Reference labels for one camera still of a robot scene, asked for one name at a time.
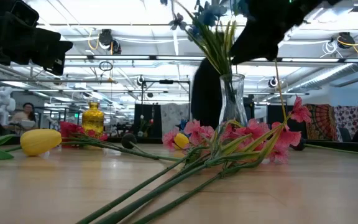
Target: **chair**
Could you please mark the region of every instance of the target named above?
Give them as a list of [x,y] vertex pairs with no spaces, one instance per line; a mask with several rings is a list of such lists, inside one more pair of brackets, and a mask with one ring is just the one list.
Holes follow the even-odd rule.
[[351,142],[352,141],[352,137],[349,133],[349,130],[347,130],[346,128],[339,128],[339,132],[341,133],[342,136],[342,140],[344,142]]

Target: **wooden table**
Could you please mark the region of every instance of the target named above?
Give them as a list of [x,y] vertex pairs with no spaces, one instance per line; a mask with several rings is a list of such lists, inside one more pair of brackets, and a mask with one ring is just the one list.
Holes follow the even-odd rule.
[[[144,148],[168,154],[159,145]],[[170,164],[77,149],[54,150],[48,158],[13,154],[14,160],[0,161],[1,224],[74,223]],[[206,170],[185,180],[123,223],[132,223],[213,174]],[[262,165],[219,180],[154,223],[356,224],[358,155],[291,151],[289,165]]]

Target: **woman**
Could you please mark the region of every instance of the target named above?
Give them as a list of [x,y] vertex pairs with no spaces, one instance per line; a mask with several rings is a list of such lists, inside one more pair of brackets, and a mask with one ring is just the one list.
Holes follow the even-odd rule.
[[204,59],[193,81],[191,113],[202,126],[216,129],[222,108],[222,94],[219,73],[208,59]]
[[34,114],[34,105],[32,103],[25,103],[23,105],[23,111],[16,113],[12,121],[34,121],[34,127],[37,125],[37,120]]

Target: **clear glass vase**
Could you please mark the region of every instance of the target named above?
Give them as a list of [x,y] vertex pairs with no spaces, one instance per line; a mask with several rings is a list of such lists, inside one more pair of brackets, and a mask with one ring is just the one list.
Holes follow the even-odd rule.
[[244,78],[245,76],[239,74],[221,76],[222,110],[219,117],[220,124],[234,119],[244,126],[247,125],[247,113],[243,100]]

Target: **white statue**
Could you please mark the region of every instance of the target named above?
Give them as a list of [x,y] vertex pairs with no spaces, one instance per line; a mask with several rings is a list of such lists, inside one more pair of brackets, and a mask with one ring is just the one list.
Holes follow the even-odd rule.
[[13,89],[11,87],[0,87],[0,124],[7,125],[9,112],[16,108],[16,102],[11,98]]

